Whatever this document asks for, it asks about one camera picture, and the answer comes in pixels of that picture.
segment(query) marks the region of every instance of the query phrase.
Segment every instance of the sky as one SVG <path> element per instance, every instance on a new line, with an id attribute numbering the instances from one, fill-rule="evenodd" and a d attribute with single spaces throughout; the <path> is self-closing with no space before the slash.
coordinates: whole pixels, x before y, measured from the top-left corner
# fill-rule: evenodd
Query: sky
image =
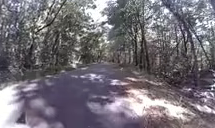
<path id="1" fill-rule="evenodd" d="M 89 13 L 95 22 L 102 22 L 107 19 L 107 17 L 103 17 L 101 14 L 101 11 L 103 11 L 103 9 L 107 6 L 107 1 L 108 0 L 96 0 L 95 4 L 97 8 L 95 10 L 89 10 Z"/>

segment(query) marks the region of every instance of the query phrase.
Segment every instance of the forest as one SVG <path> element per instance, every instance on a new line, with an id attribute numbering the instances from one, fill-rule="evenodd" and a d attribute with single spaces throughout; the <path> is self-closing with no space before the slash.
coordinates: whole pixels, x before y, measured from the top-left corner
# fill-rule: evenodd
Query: forest
<path id="1" fill-rule="evenodd" d="M 215 128 L 215 0 L 97 1 L 0 0 L 0 126 Z"/>
<path id="2" fill-rule="evenodd" d="M 96 23 L 93 0 L 0 0 L 0 74 L 104 60 L 198 86 L 199 72 L 215 69 L 215 0 L 107 4 Z"/>
<path id="3" fill-rule="evenodd" d="M 196 86 L 200 71 L 215 69 L 215 0 L 117 0 L 104 14 L 114 62 Z"/>

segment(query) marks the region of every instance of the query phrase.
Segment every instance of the sunlight patch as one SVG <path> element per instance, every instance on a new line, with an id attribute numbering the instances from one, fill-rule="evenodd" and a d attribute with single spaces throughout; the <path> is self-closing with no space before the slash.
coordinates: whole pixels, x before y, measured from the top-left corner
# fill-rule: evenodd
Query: sunlight patch
<path id="1" fill-rule="evenodd" d="M 135 74 L 135 75 L 140 75 L 140 73 L 137 72 L 137 71 L 133 71 L 132 73 Z"/>
<path id="2" fill-rule="evenodd" d="M 3 128 L 8 123 L 15 123 L 16 118 L 20 117 L 23 101 L 19 100 L 19 90 L 16 90 L 17 85 L 12 85 L 3 90 L 0 90 L 0 128 Z"/>
<path id="3" fill-rule="evenodd" d="M 73 64 L 71 64 L 71 67 L 73 67 L 73 68 L 77 68 L 77 63 L 73 63 Z"/>
<path id="4" fill-rule="evenodd" d="M 144 79 L 144 82 L 147 82 L 149 84 L 156 85 L 156 86 L 163 85 L 163 83 L 161 83 L 161 82 L 150 81 L 150 80 L 147 80 L 147 79 Z"/>
<path id="5" fill-rule="evenodd" d="M 185 114 L 191 114 L 189 110 L 181 106 L 173 105 L 167 100 L 154 100 L 149 98 L 146 91 L 129 90 L 128 92 L 133 95 L 133 97 L 129 98 L 128 101 L 130 102 L 133 110 L 139 116 L 142 116 L 143 114 L 145 115 L 148 112 L 145 111 L 145 109 L 148 109 L 153 106 L 164 107 L 167 109 L 169 116 L 182 120 L 187 120 Z"/>
<path id="6" fill-rule="evenodd" d="M 113 102 L 105 105 L 100 102 L 88 102 L 87 106 L 100 117 L 99 121 L 108 127 L 122 128 L 138 117 L 125 98 L 114 98 Z"/>
<path id="7" fill-rule="evenodd" d="M 80 78 L 89 79 L 89 80 L 91 80 L 93 82 L 101 82 L 101 83 L 103 83 L 105 76 L 90 73 L 90 74 L 82 75 L 82 76 L 80 76 Z"/>
<path id="8" fill-rule="evenodd" d="M 79 78 L 79 76 L 76 76 L 76 75 L 71 75 L 71 77 L 76 79 Z"/>
<path id="9" fill-rule="evenodd" d="M 87 69 L 88 69 L 88 67 L 81 68 L 81 70 L 87 70 Z"/>
<path id="10" fill-rule="evenodd" d="M 53 83 L 48 79 L 45 80 L 45 83 L 46 83 L 47 86 L 52 86 L 53 85 Z"/>
<path id="11" fill-rule="evenodd" d="M 207 105 L 199 105 L 199 104 L 193 104 L 193 106 L 198 109 L 199 111 L 201 112 L 204 112 L 204 113 L 208 113 L 208 114 L 214 114 L 215 115 L 215 110 L 208 107 Z"/>
<path id="12" fill-rule="evenodd" d="M 23 88 L 22 91 L 31 92 L 31 91 L 38 90 L 38 88 L 39 88 L 38 84 L 32 83 L 32 84 L 27 85 L 27 87 Z"/>
<path id="13" fill-rule="evenodd" d="M 123 81 L 120 81 L 120 80 L 116 80 L 116 79 L 111 80 L 111 83 L 110 83 L 110 85 L 113 85 L 113 86 L 115 86 L 115 85 L 124 86 L 124 85 L 128 85 L 128 84 L 129 83 L 126 83 L 126 82 L 123 82 Z"/>
<path id="14" fill-rule="evenodd" d="M 139 80 L 132 77 L 126 77 L 126 80 L 132 81 L 132 82 L 138 82 Z"/>

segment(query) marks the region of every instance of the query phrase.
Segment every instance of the road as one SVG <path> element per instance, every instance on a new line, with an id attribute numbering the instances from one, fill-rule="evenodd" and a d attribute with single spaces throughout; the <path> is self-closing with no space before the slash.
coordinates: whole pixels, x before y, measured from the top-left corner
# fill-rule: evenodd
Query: road
<path id="1" fill-rule="evenodd" d="M 113 64 L 93 64 L 0 91 L 0 128 L 137 128 L 125 80 Z M 26 125 L 17 124 L 20 116 Z"/>

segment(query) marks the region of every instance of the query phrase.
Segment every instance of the paved road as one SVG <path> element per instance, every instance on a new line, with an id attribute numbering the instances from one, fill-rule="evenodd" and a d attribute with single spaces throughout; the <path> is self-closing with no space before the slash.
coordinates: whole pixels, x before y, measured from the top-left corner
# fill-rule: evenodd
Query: paved road
<path id="1" fill-rule="evenodd" d="M 139 119 L 122 100 L 131 74 L 112 64 L 27 81 L 0 91 L 0 128 L 22 115 L 30 128 L 137 128 Z"/>

